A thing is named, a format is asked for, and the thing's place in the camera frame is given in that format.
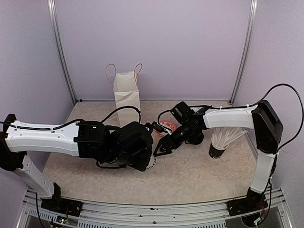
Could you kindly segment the black plastic cup lid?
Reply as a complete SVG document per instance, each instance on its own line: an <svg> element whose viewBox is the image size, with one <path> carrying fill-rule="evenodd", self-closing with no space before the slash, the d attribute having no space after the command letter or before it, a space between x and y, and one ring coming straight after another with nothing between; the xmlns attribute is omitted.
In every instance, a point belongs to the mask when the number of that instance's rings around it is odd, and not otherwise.
<svg viewBox="0 0 304 228"><path fill-rule="evenodd" d="M192 144L192 145L199 145L203 142L204 135L201 132L195 133L192 136L190 136L185 143L186 144Z"/></svg>

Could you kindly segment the white paper coffee cup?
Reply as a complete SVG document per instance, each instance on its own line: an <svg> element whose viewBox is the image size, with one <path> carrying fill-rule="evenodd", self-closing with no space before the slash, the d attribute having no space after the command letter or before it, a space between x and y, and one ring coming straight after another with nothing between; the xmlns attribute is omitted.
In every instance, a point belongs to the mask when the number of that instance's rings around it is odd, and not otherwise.
<svg viewBox="0 0 304 228"><path fill-rule="evenodd" d="M151 169L156 165L156 158L152 155L147 165L147 169Z"/></svg>

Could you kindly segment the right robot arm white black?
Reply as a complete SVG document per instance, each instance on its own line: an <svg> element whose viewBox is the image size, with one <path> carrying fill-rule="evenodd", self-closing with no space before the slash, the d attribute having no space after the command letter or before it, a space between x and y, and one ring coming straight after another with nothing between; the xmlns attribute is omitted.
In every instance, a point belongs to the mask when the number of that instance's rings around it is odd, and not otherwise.
<svg viewBox="0 0 304 228"><path fill-rule="evenodd" d="M222 127L241 127L255 131L257 147L256 171L243 200L243 207L253 211L261 204L264 192L277 162L278 145L283 124L267 100L241 107L215 108L198 105L194 111L185 102L175 105L170 113L180 124L173 133L162 137L153 152L155 157L171 154L196 133Z"/></svg>

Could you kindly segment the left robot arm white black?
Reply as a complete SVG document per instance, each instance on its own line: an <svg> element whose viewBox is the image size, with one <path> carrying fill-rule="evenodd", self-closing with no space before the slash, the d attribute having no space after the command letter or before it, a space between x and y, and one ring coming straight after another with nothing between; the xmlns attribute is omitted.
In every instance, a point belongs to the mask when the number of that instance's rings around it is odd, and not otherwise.
<svg viewBox="0 0 304 228"><path fill-rule="evenodd" d="M152 127L133 121L118 127L99 121L76 119L63 125L20 122L9 114L0 132L0 167L17 173L56 211L66 206L60 187L37 169L28 152L56 152L93 159L111 169L130 166L146 171L152 159Z"/></svg>

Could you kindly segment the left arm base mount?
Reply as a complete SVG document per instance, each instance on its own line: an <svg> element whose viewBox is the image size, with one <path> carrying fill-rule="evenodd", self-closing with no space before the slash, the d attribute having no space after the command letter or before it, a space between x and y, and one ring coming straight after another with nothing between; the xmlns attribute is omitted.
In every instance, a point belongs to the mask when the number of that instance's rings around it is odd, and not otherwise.
<svg viewBox="0 0 304 228"><path fill-rule="evenodd" d="M54 199L43 199L41 207L68 216L79 217L83 202L65 198L61 198L59 201L55 201Z"/></svg>

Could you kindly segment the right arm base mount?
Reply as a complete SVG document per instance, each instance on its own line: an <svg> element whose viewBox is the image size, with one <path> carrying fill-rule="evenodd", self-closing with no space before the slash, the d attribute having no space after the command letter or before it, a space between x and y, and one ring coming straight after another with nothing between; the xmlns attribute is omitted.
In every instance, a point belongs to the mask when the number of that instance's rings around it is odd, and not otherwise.
<svg viewBox="0 0 304 228"><path fill-rule="evenodd" d="M258 203L250 202L247 198L233 199L229 200L227 203L227 208L230 216L241 215L257 210L261 210L262 208L268 207L268 202L265 197Z"/></svg>

